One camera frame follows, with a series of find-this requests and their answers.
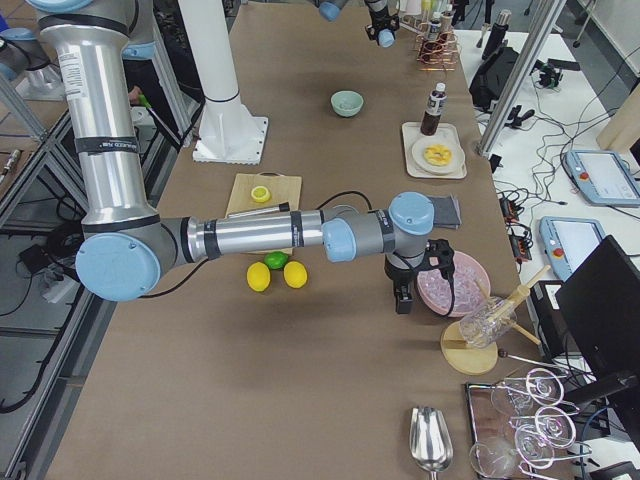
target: person's hand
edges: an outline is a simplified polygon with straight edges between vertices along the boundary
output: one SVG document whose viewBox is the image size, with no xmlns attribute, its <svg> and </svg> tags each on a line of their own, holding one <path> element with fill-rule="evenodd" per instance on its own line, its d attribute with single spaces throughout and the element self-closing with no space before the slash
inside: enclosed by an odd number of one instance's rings
<svg viewBox="0 0 640 480">
<path fill-rule="evenodd" d="M 129 104 L 140 105 L 140 95 L 142 95 L 142 90 L 139 86 L 135 85 L 129 92 Z"/>
</svg>

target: round plate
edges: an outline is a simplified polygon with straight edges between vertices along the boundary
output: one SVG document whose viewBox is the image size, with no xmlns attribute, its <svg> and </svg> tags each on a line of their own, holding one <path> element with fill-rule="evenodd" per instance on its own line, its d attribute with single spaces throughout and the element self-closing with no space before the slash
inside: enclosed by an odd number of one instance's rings
<svg viewBox="0 0 640 480">
<path fill-rule="evenodd" d="M 453 263 L 456 271 L 453 275 L 453 288 L 456 303 L 451 317 L 464 317 L 484 302 L 484 296 L 476 285 L 476 280 L 487 292 L 491 292 L 489 275 L 482 265 L 463 252 L 455 252 Z M 444 315 L 451 305 L 451 288 L 440 270 L 420 272 L 417 278 L 418 293 L 424 303 L 437 314 Z"/>
<path fill-rule="evenodd" d="M 424 158 L 424 151 L 426 148 L 432 145 L 444 145 L 451 150 L 451 162 L 448 165 L 438 166 L 431 165 Z M 459 145 L 452 144 L 450 142 L 443 142 L 440 137 L 424 137 L 421 136 L 411 147 L 411 156 L 413 161 L 423 170 L 432 173 L 434 175 L 450 175 L 459 171 L 462 168 L 462 159 L 464 158 L 464 152 Z"/>
</svg>

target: green bowl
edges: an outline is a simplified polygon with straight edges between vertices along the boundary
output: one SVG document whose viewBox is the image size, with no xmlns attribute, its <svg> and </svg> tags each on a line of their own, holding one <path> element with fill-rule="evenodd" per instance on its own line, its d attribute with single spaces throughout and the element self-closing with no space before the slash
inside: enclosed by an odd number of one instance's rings
<svg viewBox="0 0 640 480">
<path fill-rule="evenodd" d="M 331 96 L 333 111 L 341 117 L 353 117 L 364 105 L 364 98 L 358 92 L 341 90 Z"/>
</svg>

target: blue joint cap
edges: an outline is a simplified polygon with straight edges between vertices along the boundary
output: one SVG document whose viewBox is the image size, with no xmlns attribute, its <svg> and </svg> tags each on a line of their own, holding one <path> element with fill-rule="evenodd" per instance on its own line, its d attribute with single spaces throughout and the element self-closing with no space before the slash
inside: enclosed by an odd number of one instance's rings
<svg viewBox="0 0 640 480">
<path fill-rule="evenodd" d="M 91 2 L 93 0 L 27 0 L 33 8 L 48 13 L 73 13 Z"/>
<path fill-rule="evenodd" d="M 33 34 L 33 32 L 24 27 L 9 28 L 7 30 L 4 30 L 0 32 L 0 37 L 12 41 L 36 40 L 36 36 Z"/>
<path fill-rule="evenodd" d="M 125 60 L 151 60 L 156 53 L 156 42 L 129 44 L 122 51 Z"/>
<path fill-rule="evenodd" d="M 9 80 L 10 82 L 13 82 L 18 76 L 16 72 L 14 72 L 11 68 L 7 67 L 4 63 L 0 63 L 0 75 L 2 75 L 4 78 Z"/>
<path fill-rule="evenodd" d="M 417 192 L 404 192 L 389 205 L 394 225 L 411 235 L 427 235 L 433 230 L 435 210 L 427 197 Z"/>
<path fill-rule="evenodd" d="M 341 12 L 340 8 L 331 2 L 322 2 L 318 7 L 318 10 L 320 11 L 322 18 L 329 22 L 335 22 Z"/>
<path fill-rule="evenodd" d="M 155 253 L 137 238 L 99 233 L 80 246 L 76 271 L 91 292 L 105 300 L 124 302 L 155 287 L 162 269 Z"/>
<path fill-rule="evenodd" d="M 322 242 L 330 262 L 350 262 L 356 258 L 356 237 L 342 218 L 322 224 Z"/>
<path fill-rule="evenodd" d="M 385 28 L 378 33 L 378 45 L 382 48 L 388 48 L 396 43 L 396 37 L 391 30 Z"/>
</svg>

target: blue and white device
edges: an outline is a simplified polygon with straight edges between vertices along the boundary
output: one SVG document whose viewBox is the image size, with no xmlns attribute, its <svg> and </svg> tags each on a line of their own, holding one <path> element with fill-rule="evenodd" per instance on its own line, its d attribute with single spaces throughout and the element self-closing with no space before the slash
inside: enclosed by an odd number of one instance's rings
<svg viewBox="0 0 640 480">
<path fill-rule="evenodd" d="M 597 220 L 569 217 L 542 217 L 540 235 L 551 268 L 565 281 L 606 236 Z"/>
<path fill-rule="evenodd" d="M 611 150 L 571 150 L 565 157 L 567 174 L 594 205 L 640 206 L 640 187 L 624 160 Z"/>
</svg>

